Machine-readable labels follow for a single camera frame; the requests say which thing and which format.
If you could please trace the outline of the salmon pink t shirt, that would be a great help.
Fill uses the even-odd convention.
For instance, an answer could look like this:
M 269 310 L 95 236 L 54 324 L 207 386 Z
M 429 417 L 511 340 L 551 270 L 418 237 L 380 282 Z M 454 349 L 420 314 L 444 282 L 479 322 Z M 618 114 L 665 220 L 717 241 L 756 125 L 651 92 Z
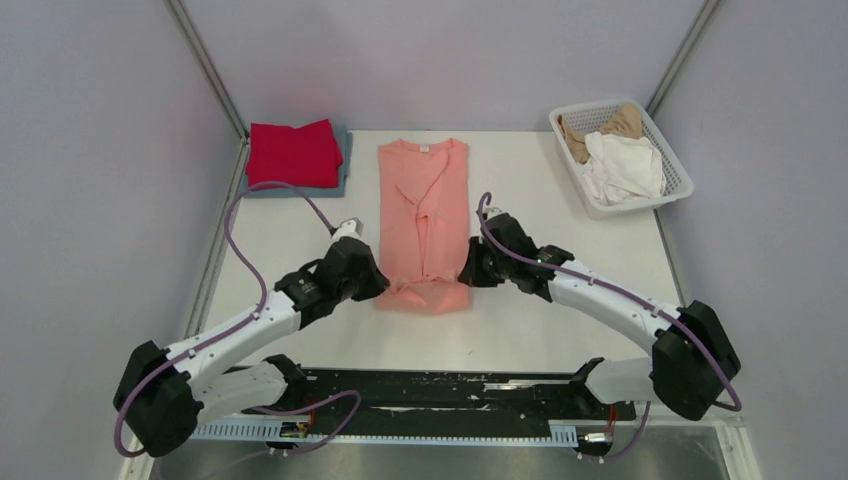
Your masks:
M 458 280 L 469 251 L 468 156 L 468 145 L 454 138 L 378 148 L 378 261 L 390 282 L 378 309 L 435 315 L 470 308 L 470 289 Z

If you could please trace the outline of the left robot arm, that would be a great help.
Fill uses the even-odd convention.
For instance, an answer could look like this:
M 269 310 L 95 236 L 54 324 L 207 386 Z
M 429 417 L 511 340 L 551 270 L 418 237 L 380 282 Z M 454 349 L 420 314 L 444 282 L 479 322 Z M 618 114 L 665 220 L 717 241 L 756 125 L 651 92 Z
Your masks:
M 113 398 L 117 450 L 127 458 L 162 457 L 210 420 L 270 405 L 283 414 L 297 412 L 306 399 L 302 382 L 266 361 L 243 370 L 236 364 L 331 315 L 340 303 L 370 300 L 389 286 L 371 248 L 343 236 L 323 258 L 284 275 L 257 304 L 217 328 L 168 347 L 139 345 Z M 140 441 L 136 453 L 123 446 L 123 427 Z

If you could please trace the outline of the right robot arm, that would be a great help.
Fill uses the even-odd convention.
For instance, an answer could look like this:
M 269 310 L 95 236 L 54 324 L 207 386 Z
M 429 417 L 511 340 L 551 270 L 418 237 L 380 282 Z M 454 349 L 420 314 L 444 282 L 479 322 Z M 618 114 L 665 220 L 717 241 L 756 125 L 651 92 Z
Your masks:
M 460 282 L 473 288 L 510 282 L 525 294 L 588 315 L 644 351 L 631 360 L 586 362 L 570 392 L 577 413 L 596 417 L 624 401 L 660 402 L 692 421 L 713 407 L 740 411 L 731 381 L 741 361 L 712 307 L 637 294 L 564 249 L 536 246 L 516 218 L 496 208 L 481 208 L 478 219 L 481 233 L 469 240 Z

